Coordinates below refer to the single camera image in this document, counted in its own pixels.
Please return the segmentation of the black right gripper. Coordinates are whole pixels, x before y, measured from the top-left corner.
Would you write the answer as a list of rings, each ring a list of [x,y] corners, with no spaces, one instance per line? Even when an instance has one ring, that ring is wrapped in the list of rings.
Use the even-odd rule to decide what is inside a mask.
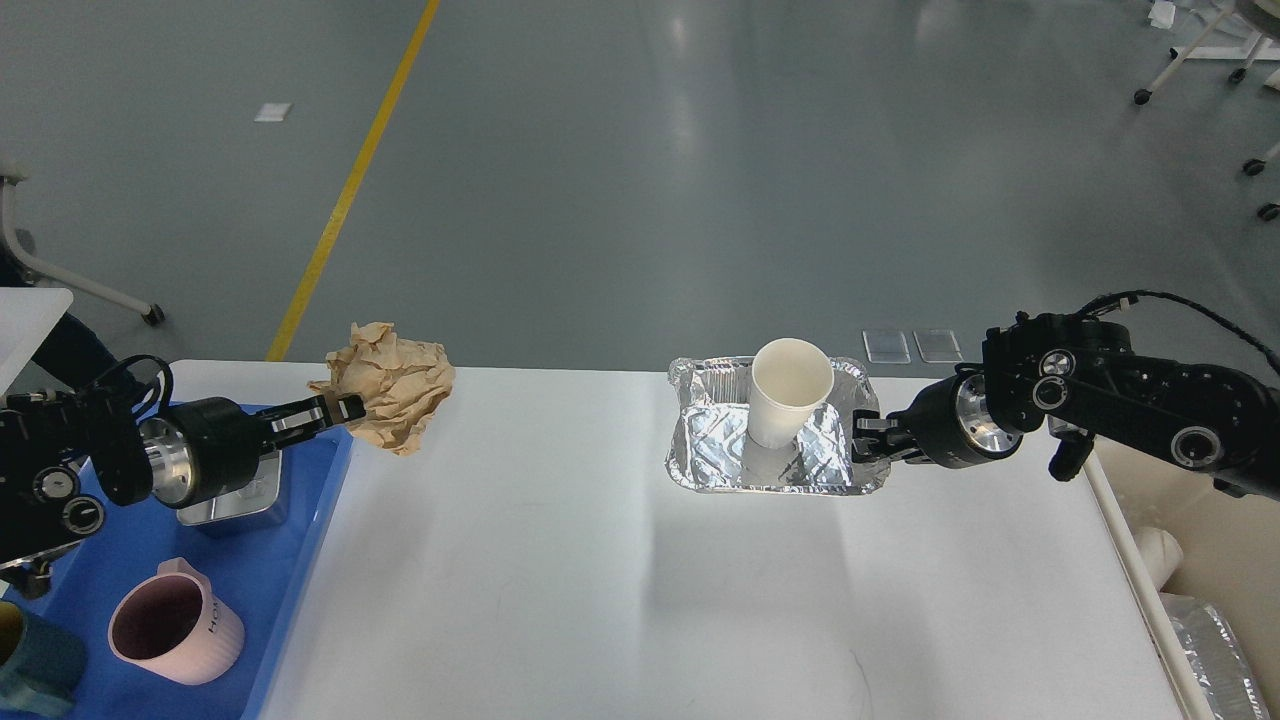
[[[1023,433],[1004,429],[988,407],[986,375],[957,373],[925,387],[900,413],[856,413],[852,462],[932,464],[965,469],[1011,457]]]

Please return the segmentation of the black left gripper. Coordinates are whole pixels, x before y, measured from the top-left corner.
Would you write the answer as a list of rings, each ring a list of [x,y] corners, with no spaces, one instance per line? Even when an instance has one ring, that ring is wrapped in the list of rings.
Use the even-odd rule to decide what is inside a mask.
[[[268,407],[262,418],[223,397],[169,406],[140,425],[150,493],[186,509],[237,492],[253,480],[265,446],[298,445],[365,415],[360,395],[333,392]]]

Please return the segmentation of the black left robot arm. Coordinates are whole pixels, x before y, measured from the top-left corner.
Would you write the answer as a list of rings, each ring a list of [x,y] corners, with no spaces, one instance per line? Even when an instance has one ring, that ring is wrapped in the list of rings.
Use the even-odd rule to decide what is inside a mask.
[[[224,397],[173,400],[170,365],[134,355],[86,387],[8,395],[1,416],[3,583],[26,600],[52,565],[97,534],[108,505],[187,509],[248,486],[269,454],[364,419],[357,393],[243,410]]]

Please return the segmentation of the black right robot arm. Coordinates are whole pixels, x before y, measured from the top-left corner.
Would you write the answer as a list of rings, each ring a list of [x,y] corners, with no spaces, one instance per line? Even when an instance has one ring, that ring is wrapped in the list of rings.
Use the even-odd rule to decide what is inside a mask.
[[[978,363],[959,363],[909,407],[860,411],[851,460],[973,468],[1011,457],[1048,425],[1055,480],[1073,479],[1103,437],[1231,497],[1276,498],[1277,391],[1228,366],[1137,354],[1129,329],[1106,315],[1144,296],[1106,293],[1074,313],[1018,313],[989,328]]]

